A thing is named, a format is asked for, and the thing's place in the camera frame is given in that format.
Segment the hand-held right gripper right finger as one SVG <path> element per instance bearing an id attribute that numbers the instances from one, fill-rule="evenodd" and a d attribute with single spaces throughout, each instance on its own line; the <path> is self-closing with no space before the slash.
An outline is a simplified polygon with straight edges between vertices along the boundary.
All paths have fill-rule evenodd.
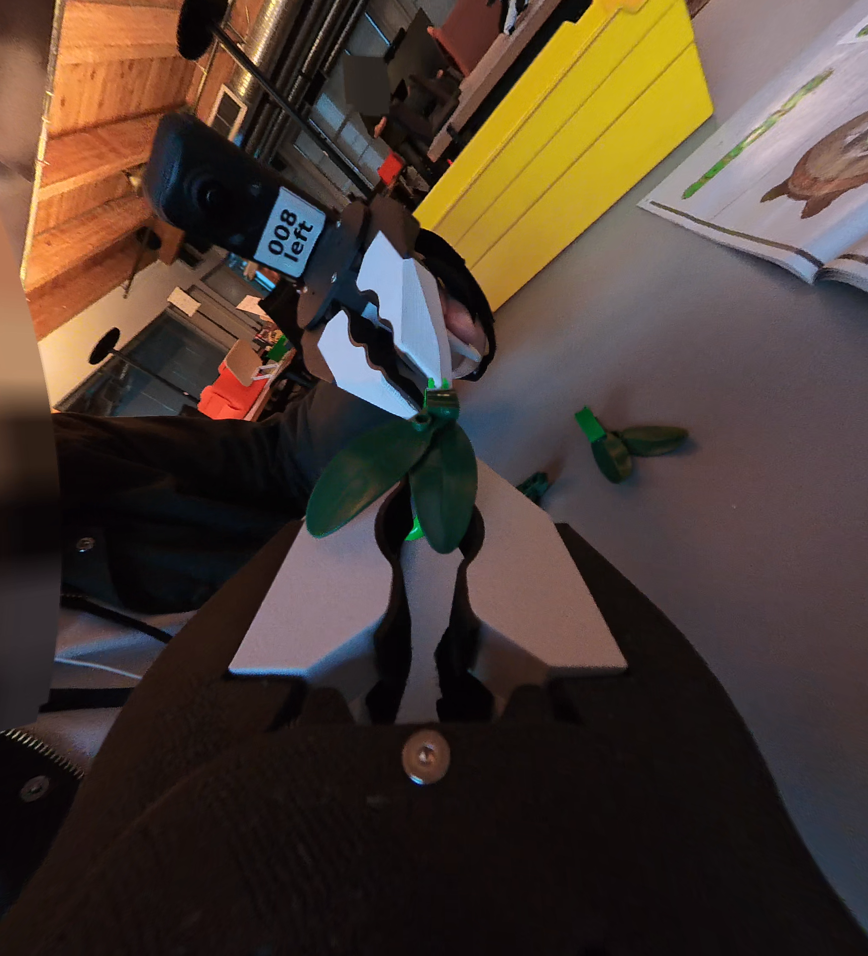
<path id="1" fill-rule="evenodd" d="M 434 652 L 440 722 L 488 722 L 519 687 L 626 671 L 554 522 L 482 462 L 460 552 Z"/>

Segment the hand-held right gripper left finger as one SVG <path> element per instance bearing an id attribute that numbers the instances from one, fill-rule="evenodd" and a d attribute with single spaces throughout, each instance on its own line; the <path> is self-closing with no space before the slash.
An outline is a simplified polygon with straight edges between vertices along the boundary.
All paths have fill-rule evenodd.
<path id="1" fill-rule="evenodd" d="M 361 700 L 371 723 L 394 723 L 412 662 L 401 564 L 409 511 L 365 511 L 324 537 L 302 527 L 228 666 Z"/>

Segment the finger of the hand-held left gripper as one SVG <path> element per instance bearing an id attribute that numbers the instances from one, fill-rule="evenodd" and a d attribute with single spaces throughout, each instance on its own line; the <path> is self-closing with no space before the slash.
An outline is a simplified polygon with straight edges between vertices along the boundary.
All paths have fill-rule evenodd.
<path id="1" fill-rule="evenodd" d="M 377 300 L 380 323 L 390 330 L 400 358 L 420 374 L 422 386 L 448 387 L 452 364 L 434 275 L 377 233 L 362 257 L 356 289 Z"/>
<path id="2" fill-rule="evenodd" d="M 348 308 L 330 308 L 319 333 L 319 351 L 339 388 L 404 419 L 421 411 L 421 389 L 389 330 Z"/>

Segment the dark green toy leaf pair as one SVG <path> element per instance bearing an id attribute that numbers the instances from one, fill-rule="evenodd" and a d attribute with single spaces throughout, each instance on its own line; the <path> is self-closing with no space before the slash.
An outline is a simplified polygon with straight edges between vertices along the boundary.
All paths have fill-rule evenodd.
<path id="1" fill-rule="evenodd" d="M 337 532 L 404 479 L 417 524 L 432 549 L 457 549 L 473 517 L 477 461 L 459 424 L 460 400 L 444 381 L 428 381 L 423 408 L 358 436 L 329 463 L 306 509 L 309 534 Z"/>
<path id="2" fill-rule="evenodd" d="M 588 406 L 576 412 L 574 418 L 589 442 L 598 469 L 613 484 L 620 484 L 632 475 L 635 458 L 674 453 L 690 437 L 687 429 L 674 425 L 635 425 L 611 430 Z"/>

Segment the person's left forearm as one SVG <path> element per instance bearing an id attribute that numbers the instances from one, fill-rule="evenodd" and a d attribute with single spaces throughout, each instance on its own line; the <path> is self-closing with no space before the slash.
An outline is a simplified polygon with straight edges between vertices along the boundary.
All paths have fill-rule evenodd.
<path id="1" fill-rule="evenodd" d="M 56 413 L 63 593 L 198 610 L 304 516 L 340 450 L 394 420 L 325 382 L 264 423 Z"/>

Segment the grey desk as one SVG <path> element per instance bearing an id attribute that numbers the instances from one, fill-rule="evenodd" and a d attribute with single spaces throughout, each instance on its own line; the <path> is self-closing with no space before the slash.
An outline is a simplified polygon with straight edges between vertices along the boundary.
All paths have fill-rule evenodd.
<path id="1" fill-rule="evenodd" d="M 513 484 L 548 472 L 550 516 L 701 653 L 868 930 L 868 294 L 638 207 L 852 5 L 699 12 L 714 117 L 500 308 L 462 411 L 482 459 Z M 613 484 L 584 406 L 611 430 L 690 437 Z"/>

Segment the person's left hand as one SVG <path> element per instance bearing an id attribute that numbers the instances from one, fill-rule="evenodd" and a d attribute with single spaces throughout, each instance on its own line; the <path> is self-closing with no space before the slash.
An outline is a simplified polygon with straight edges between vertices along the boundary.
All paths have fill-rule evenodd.
<path id="1" fill-rule="evenodd" d="M 489 357 L 488 335 L 463 302 L 443 286 L 439 287 L 440 304 L 455 379 L 472 378 L 479 373 Z"/>

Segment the beige board on stand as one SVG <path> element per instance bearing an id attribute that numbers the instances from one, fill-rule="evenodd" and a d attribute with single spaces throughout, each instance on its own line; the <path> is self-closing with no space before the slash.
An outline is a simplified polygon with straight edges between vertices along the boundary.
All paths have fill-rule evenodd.
<path id="1" fill-rule="evenodd" d="M 244 340 L 234 342 L 218 367 L 220 374 L 227 373 L 233 376 L 239 384 L 246 388 L 252 386 L 256 381 L 272 377 L 276 369 L 276 364 L 264 363 L 261 355 L 252 347 L 251 342 Z"/>

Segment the yellow plastic bin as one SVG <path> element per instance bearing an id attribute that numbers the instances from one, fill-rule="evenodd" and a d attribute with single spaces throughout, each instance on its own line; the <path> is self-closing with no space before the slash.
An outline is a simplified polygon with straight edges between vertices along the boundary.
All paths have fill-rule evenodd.
<path id="1" fill-rule="evenodd" d="M 558 28 L 416 216 L 496 310 L 713 111 L 686 2 L 592 2 Z"/>

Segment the grey background table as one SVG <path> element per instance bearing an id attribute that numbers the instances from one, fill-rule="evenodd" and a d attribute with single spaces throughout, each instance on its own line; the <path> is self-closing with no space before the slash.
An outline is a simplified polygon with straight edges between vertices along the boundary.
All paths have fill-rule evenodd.
<path id="1" fill-rule="evenodd" d="M 528 65 L 527 54 L 539 54 L 564 22 L 577 22 L 589 1 L 529 2 L 511 34 L 501 33 L 470 75 L 461 82 L 459 102 L 432 139 L 428 159 L 445 158 L 454 147 L 462 148 L 465 137 L 483 123 L 488 106 L 494 107 L 512 88 Z"/>

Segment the brown chair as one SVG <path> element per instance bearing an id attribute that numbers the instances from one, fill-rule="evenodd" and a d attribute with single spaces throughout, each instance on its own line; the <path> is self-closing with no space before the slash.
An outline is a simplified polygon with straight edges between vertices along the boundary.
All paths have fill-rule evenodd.
<path id="1" fill-rule="evenodd" d="M 457 1 L 441 27 L 428 27 L 428 35 L 467 78 L 503 31 L 509 6 L 508 1 Z"/>

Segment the open instruction booklet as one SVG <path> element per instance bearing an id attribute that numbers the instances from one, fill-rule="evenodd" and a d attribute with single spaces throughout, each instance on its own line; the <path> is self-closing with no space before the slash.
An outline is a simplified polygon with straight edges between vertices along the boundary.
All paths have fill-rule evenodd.
<path id="1" fill-rule="evenodd" d="M 640 202 L 813 284 L 868 293 L 868 2 L 858 2 Z"/>

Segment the white wall vent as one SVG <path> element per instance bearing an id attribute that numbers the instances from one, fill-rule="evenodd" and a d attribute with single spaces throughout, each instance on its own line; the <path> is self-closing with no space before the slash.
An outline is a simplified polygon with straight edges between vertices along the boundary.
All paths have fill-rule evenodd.
<path id="1" fill-rule="evenodd" d="M 222 84 L 206 123 L 226 139 L 234 140 L 239 133 L 246 113 L 246 102 L 225 84 Z"/>

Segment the silver ventilation duct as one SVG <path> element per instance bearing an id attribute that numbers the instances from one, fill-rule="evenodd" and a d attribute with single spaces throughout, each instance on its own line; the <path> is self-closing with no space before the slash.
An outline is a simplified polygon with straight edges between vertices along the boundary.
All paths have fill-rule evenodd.
<path id="1" fill-rule="evenodd" d="M 303 68 L 321 34 L 331 6 L 327 1 L 267 2 L 260 27 L 249 36 L 251 54 L 278 95 L 298 109 Z M 254 80 L 249 110 L 239 133 L 243 151 L 266 161 L 276 135 L 292 126 L 284 111 Z"/>

